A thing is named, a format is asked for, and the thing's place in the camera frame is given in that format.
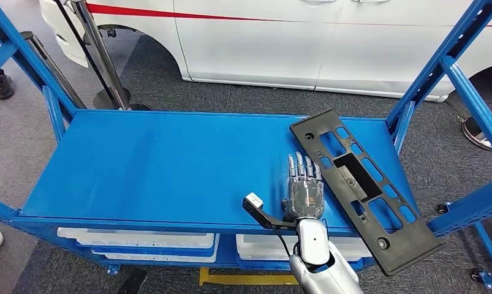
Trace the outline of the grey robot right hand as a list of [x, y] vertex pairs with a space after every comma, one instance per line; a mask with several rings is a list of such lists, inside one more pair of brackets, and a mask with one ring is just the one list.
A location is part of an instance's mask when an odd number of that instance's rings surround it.
[[281, 206], [286, 222], [320, 219], [324, 213], [324, 183], [320, 167], [297, 151], [288, 155], [288, 196]]

